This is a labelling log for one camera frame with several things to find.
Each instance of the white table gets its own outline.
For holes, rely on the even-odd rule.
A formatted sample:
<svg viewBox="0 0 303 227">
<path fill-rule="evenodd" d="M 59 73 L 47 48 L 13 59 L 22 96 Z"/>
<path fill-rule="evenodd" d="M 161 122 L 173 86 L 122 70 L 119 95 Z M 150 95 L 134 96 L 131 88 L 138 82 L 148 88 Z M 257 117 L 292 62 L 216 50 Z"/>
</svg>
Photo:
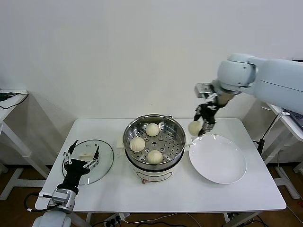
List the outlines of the white table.
<svg viewBox="0 0 303 227">
<path fill-rule="evenodd" d="M 0 90 L 0 93 L 6 92 L 16 92 L 16 93 L 27 93 L 26 90 Z M 0 102 L 0 105 L 3 107 L 9 107 L 20 103 L 26 96 L 17 95 L 11 97 L 5 101 Z M 0 123 L 3 124 L 2 131 L 14 142 L 17 146 L 17 152 L 32 166 L 34 167 L 43 177 L 47 178 L 50 170 L 45 166 L 45 164 L 39 159 L 39 157 L 33 153 L 25 143 L 13 132 L 13 130 L 4 122 L 4 119 L 10 114 L 10 112 L 15 108 L 13 106 L 7 110 L 0 108 Z M 3 165 L 0 164 L 0 171 L 6 173 L 8 170 Z M 9 196 L 13 187 L 42 187 L 45 183 L 45 180 L 24 180 L 18 179 L 21 175 L 23 169 L 18 168 L 15 170 L 13 176 L 7 183 L 6 187 L 0 195 L 0 200 L 6 200 Z"/>
<path fill-rule="evenodd" d="M 267 104 L 270 109 L 275 113 L 278 114 L 283 111 L 281 107 Z M 284 128 L 278 137 L 272 142 L 272 144 L 262 153 L 262 158 L 265 162 L 265 164 L 269 163 L 276 155 L 277 153 L 283 149 L 284 145 L 288 143 L 288 145 L 291 145 L 289 141 L 292 141 L 292 143 L 295 143 L 296 140 L 291 140 L 292 137 L 295 137 L 299 141 L 303 141 L 303 130 L 293 121 L 293 119 L 290 116 L 282 116 L 280 118 L 281 122 L 285 125 L 286 128 Z M 279 174 L 280 178 L 276 178 L 275 182 L 278 186 L 286 186 L 289 193 L 291 194 L 293 199 L 299 199 L 300 195 L 287 177 L 287 174 L 284 172 L 282 167 L 276 167 L 275 168 L 277 173 Z M 294 168 L 294 171 L 296 173 L 301 172 L 303 174 L 303 162 L 301 162 L 299 165 L 297 165 Z"/>
<path fill-rule="evenodd" d="M 63 181 L 63 152 L 75 140 L 101 139 L 114 150 L 114 163 L 101 180 L 79 186 L 75 212 L 131 213 L 208 213 L 246 212 L 224 226 L 238 226 L 266 210 L 282 210 L 286 204 L 262 158 L 239 119 L 217 119 L 212 133 L 225 136 L 242 149 L 247 172 L 238 182 L 223 185 L 199 175 L 190 163 L 188 152 L 174 175 L 161 183 L 147 183 L 131 171 L 125 155 L 116 148 L 116 139 L 133 119 L 76 120 L 44 184 L 43 192 L 52 193 Z M 187 131 L 192 119 L 176 119 Z M 44 209 L 48 199 L 38 199 L 37 209 Z"/>
</svg>

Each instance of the steamed bun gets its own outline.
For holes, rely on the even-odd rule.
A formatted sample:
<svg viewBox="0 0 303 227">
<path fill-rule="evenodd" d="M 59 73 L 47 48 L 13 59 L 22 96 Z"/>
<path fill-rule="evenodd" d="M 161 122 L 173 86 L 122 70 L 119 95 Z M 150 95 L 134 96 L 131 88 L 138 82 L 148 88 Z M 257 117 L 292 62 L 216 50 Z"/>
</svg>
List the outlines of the steamed bun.
<svg viewBox="0 0 303 227">
<path fill-rule="evenodd" d="M 151 123 L 151 124 L 147 125 L 145 131 L 148 136 L 156 136 L 160 132 L 159 125 Z"/>
<path fill-rule="evenodd" d="M 158 150 L 152 150 L 147 155 L 147 162 L 150 164 L 160 164 L 162 159 L 163 155 Z"/>
<path fill-rule="evenodd" d="M 200 121 L 194 121 L 188 125 L 188 131 L 192 136 L 198 136 L 201 129 L 202 123 Z"/>
<path fill-rule="evenodd" d="M 142 151 L 145 147 L 145 141 L 141 137 L 135 137 L 129 142 L 129 147 L 134 152 Z"/>
</svg>

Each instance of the wooden floor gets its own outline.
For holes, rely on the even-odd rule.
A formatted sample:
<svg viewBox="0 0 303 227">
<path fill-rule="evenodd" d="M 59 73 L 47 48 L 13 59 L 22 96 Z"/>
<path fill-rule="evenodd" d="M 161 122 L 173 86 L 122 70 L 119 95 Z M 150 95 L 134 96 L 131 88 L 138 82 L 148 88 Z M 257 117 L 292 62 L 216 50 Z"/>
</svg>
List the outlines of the wooden floor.
<svg viewBox="0 0 303 227">
<path fill-rule="evenodd" d="M 296 189 L 303 195 L 303 176 L 295 174 L 292 171 L 293 166 L 284 166 L 284 170 L 292 180 Z M 7 174 L 0 174 L 0 192 L 4 189 L 15 169 L 10 169 Z M 278 177 L 273 167 L 269 168 L 273 177 Z M 23 171 L 20 178 L 23 179 L 43 179 L 34 169 L 28 168 Z M 31 192 L 39 192 L 41 188 L 14 188 L 9 198 L 6 201 L 0 201 L 0 227 L 31 227 L 35 218 L 42 213 L 30 213 L 23 208 L 23 200 Z M 303 207 L 298 202 L 301 200 L 293 200 L 285 187 L 279 187 L 287 205 L 303 220 Z M 36 198 L 30 198 L 28 204 L 34 207 Z M 79 214 L 83 219 L 86 218 L 86 213 Z M 103 221 L 111 214 L 99 213 L 93 214 L 91 223 Z M 223 214 L 192 214 L 203 227 L 221 227 L 224 224 Z M 155 219 L 163 216 L 163 214 L 132 214 L 127 218 L 128 222 L 136 222 L 140 220 Z M 260 217 L 270 227 L 302 227 L 295 216 L 288 210 L 263 212 Z M 169 224 L 183 224 L 187 227 L 198 227 L 198 225 L 186 214 L 177 214 L 172 217 L 161 219 Z M 122 223 L 122 227 L 136 227 L 137 224 Z M 263 227 L 261 223 L 252 223 L 249 227 Z"/>
</svg>

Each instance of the electrical outlet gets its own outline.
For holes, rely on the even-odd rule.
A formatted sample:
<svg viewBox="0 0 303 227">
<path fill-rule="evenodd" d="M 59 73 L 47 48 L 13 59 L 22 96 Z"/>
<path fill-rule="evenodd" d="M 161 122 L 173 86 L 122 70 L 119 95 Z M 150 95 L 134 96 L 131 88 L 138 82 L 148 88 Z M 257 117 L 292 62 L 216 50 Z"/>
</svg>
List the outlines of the electrical outlet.
<svg viewBox="0 0 303 227">
<path fill-rule="evenodd" d="M 109 221 L 111 219 L 114 219 L 115 220 L 115 225 L 119 225 L 118 222 L 116 221 L 116 217 L 119 216 L 120 217 L 120 222 L 124 221 L 125 218 L 127 218 L 128 216 L 130 216 L 131 213 L 116 213 L 116 214 L 113 214 L 112 216 L 108 217 L 107 219 L 105 219 L 104 221 Z"/>
</svg>

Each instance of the white plate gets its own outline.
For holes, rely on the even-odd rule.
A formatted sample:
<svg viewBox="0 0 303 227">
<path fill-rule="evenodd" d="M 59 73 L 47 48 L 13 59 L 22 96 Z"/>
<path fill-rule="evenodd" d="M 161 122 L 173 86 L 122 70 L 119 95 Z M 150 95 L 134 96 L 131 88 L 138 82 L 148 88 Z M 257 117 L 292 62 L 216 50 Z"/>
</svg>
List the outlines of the white plate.
<svg viewBox="0 0 303 227">
<path fill-rule="evenodd" d="M 215 183 L 234 183 L 246 173 L 242 151 L 223 136 L 197 137 L 190 147 L 189 158 L 199 174 Z"/>
</svg>

